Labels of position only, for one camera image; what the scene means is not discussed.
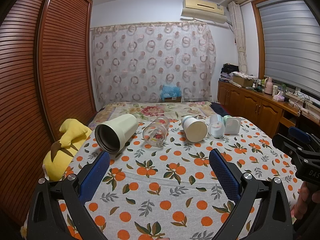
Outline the person's right hand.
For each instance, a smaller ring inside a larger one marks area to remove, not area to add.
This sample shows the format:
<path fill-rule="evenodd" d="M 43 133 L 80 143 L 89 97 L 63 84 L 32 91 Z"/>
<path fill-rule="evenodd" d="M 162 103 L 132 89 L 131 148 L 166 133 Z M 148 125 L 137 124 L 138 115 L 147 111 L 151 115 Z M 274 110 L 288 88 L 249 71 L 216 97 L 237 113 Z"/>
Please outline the person's right hand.
<path fill-rule="evenodd" d="M 294 207 L 294 217 L 296 219 L 302 219 L 308 210 L 310 201 L 319 204 L 319 191 L 310 193 L 310 189 L 306 181 L 304 181 L 300 187 L 299 197 Z"/>

